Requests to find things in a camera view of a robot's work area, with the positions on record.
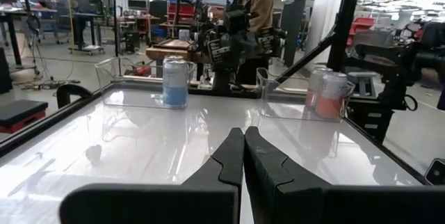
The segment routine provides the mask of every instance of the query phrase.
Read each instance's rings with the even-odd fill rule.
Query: white tabletop
[[[331,184],[419,184],[345,122],[266,118],[249,99],[190,96],[184,110],[98,99],[0,159],[0,223],[57,223],[61,200],[94,182],[181,184],[232,127],[249,126]],[[98,145],[102,155],[93,165],[86,152]],[[241,223],[253,223],[243,186]]]

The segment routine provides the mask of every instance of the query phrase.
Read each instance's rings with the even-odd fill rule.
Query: concrete floor
[[[17,34],[19,47],[23,46],[23,35]],[[105,46],[106,54],[95,54],[89,56],[85,53],[74,53],[69,55],[67,48],[69,45],[56,45],[54,39],[48,33],[46,40],[40,44],[42,59],[37,60],[37,66],[42,72],[45,66],[48,75],[55,80],[76,79],[80,85],[94,91],[99,89],[95,63],[111,58],[114,53],[114,46]],[[13,52],[11,47],[6,47],[7,59],[13,63]],[[32,54],[27,47],[22,53],[22,61],[25,64],[32,63]],[[132,61],[147,61],[145,55],[128,56]],[[281,63],[275,64],[271,73],[279,74],[285,70]],[[13,74],[16,82],[31,81],[33,71],[27,70]],[[376,84],[375,89],[380,92],[383,87]],[[8,104],[17,99],[33,99],[46,101],[49,103],[47,113],[57,110],[54,90],[24,91],[19,86],[9,93],[0,95],[0,106]],[[400,156],[420,173],[425,173],[430,162],[434,158],[445,158],[444,130],[445,112],[437,110],[436,104],[440,96],[440,91],[422,88],[415,85],[408,88],[408,93],[419,101],[419,109],[416,112],[397,111],[391,121],[385,145]]]

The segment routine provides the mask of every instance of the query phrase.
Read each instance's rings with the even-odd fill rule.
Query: clear plastic bin
[[[317,114],[314,107],[305,105],[309,79],[289,77],[283,84],[279,84],[275,81],[276,78],[278,76],[272,75],[265,68],[257,70],[257,85],[262,89],[259,110],[263,116],[330,122],[339,122],[344,117],[350,93],[345,96],[338,118],[323,118]]]
[[[105,105],[167,108],[163,104],[162,67],[133,63],[128,58],[111,58],[95,67]],[[143,75],[134,75],[136,69]],[[194,64],[189,70],[188,82]]]

